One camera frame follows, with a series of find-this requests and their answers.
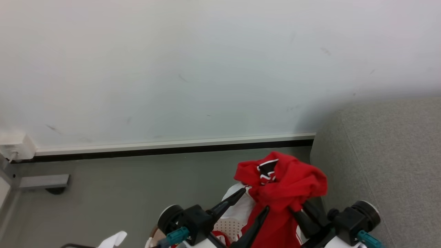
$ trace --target red cloth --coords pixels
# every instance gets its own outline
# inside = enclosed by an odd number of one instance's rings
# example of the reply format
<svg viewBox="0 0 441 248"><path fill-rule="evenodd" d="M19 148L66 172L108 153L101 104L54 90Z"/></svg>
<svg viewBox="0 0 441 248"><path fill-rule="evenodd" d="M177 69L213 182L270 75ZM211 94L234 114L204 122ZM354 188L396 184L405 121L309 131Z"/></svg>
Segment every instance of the red cloth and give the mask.
<svg viewBox="0 0 441 248"><path fill-rule="evenodd" d="M271 152L262 160L239 163L234 179L252 186L249 193L256 201L242 233L265 206L270 207L252 248L300 247L295 236L297 222L288 207L300 211L308 198L325 195L328 186L324 173L293 156Z"/></svg>

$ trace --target black and white logo patch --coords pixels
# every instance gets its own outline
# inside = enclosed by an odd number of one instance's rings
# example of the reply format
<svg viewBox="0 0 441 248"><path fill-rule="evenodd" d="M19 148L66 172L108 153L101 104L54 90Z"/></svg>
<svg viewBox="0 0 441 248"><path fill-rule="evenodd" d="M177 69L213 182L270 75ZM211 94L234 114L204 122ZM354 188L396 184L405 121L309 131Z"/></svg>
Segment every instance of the black and white logo patch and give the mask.
<svg viewBox="0 0 441 248"><path fill-rule="evenodd" d="M257 166L257 170L260 172L260 183L262 185L275 181L276 175L274 168L276 167L277 161L279 161L279 159L266 161Z"/></svg>

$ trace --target black caster wheel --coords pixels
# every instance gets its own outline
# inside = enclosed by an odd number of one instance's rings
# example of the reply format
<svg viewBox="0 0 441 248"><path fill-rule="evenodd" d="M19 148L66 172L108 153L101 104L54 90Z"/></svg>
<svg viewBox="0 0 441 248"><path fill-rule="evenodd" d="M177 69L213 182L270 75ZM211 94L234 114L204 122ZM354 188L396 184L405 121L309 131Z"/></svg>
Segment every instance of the black caster wheel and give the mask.
<svg viewBox="0 0 441 248"><path fill-rule="evenodd" d="M60 187L60 188L45 188L45 190L53 195L61 195L66 187Z"/></svg>

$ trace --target teal connector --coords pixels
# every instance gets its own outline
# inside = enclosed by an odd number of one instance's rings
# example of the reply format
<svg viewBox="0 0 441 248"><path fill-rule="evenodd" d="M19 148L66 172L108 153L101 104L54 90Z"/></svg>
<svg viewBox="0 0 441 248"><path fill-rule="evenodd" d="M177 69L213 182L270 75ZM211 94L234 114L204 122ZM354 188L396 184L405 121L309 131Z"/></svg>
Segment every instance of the teal connector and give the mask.
<svg viewBox="0 0 441 248"><path fill-rule="evenodd" d="M383 244L378 239L363 230L357 234L357 238L368 248L384 248Z"/></svg>
<svg viewBox="0 0 441 248"><path fill-rule="evenodd" d="M186 240L190 235L187 227L183 226L169 234L167 234L167 241L170 245L180 244L182 241Z"/></svg>

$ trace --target baseboard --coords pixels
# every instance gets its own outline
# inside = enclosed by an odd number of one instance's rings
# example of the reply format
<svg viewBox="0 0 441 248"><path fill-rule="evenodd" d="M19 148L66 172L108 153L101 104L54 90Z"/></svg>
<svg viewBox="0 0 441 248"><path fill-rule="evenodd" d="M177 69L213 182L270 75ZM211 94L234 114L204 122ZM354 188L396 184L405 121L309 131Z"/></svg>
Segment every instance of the baseboard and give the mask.
<svg viewBox="0 0 441 248"><path fill-rule="evenodd" d="M35 157L26 162L49 162L92 158L114 158L154 154L240 150L269 147L309 146L315 133L262 135L236 138L198 139L152 143L133 143L88 147L37 149Z"/></svg>

